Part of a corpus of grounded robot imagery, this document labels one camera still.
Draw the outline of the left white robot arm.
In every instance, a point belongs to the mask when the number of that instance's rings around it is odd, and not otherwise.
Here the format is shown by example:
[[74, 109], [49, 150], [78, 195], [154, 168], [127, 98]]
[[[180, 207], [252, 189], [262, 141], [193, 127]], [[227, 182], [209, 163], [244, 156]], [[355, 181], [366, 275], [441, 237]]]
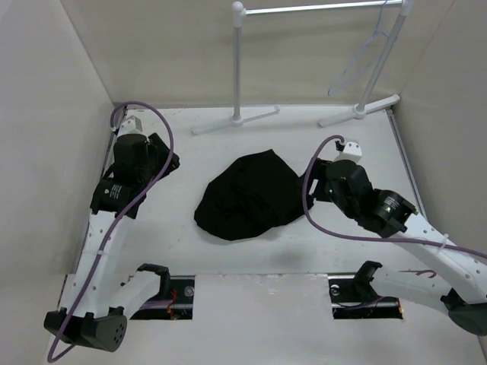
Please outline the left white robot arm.
[[156, 133], [118, 135], [113, 156], [94, 190], [88, 237], [72, 289], [43, 322], [45, 330], [71, 347], [107, 352], [120, 347], [127, 322], [148, 300], [163, 303], [170, 296], [170, 272], [161, 265], [140, 265], [117, 291], [112, 285], [128, 226], [148, 188], [180, 165]]

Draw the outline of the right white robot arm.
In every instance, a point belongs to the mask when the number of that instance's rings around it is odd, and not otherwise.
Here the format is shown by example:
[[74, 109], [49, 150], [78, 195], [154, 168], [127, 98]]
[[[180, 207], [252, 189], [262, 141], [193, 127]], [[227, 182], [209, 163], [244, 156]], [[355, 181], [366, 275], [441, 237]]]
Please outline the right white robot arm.
[[333, 203], [370, 232], [368, 241], [392, 243], [431, 269], [434, 280], [394, 274], [379, 262], [364, 263], [353, 281], [355, 296], [398, 297], [435, 309], [466, 332], [486, 335], [486, 256], [453, 244], [413, 203], [375, 189], [365, 169], [351, 160], [315, 160], [304, 175], [305, 198]]

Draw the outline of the black trousers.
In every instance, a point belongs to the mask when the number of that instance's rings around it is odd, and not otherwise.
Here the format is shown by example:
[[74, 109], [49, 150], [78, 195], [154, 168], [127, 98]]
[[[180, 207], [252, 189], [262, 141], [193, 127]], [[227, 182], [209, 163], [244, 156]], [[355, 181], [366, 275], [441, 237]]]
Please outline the black trousers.
[[223, 240], [258, 237], [304, 216], [303, 181], [272, 149], [239, 157], [207, 185], [194, 220]]

